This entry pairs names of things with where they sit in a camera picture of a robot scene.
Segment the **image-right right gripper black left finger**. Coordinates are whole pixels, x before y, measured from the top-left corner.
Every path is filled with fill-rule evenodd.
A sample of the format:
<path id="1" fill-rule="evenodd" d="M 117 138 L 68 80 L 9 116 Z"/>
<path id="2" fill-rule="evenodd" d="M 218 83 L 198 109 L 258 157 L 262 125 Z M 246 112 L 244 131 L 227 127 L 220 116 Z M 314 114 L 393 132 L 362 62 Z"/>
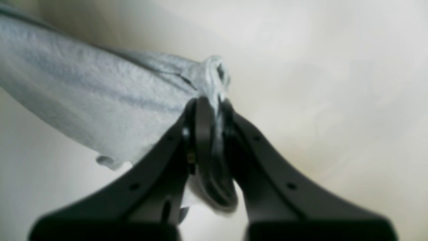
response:
<path id="1" fill-rule="evenodd" d="M 186 182 L 224 212 L 237 207 L 226 161 L 233 108 L 213 111 L 205 97 L 189 101 L 177 122 L 130 171 L 100 191 L 41 217 L 31 241 L 179 241 Z"/>

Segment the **right gripper black image-right right finger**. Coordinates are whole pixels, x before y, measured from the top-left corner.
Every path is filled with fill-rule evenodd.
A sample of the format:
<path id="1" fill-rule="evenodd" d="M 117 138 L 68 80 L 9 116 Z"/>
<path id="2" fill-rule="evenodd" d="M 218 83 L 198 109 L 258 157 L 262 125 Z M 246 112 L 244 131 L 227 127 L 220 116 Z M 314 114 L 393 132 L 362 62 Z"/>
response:
<path id="1" fill-rule="evenodd" d="M 245 241 L 397 241 L 390 221 L 327 191 L 294 168 L 266 137 L 221 104 L 226 158 L 248 216 Z"/>

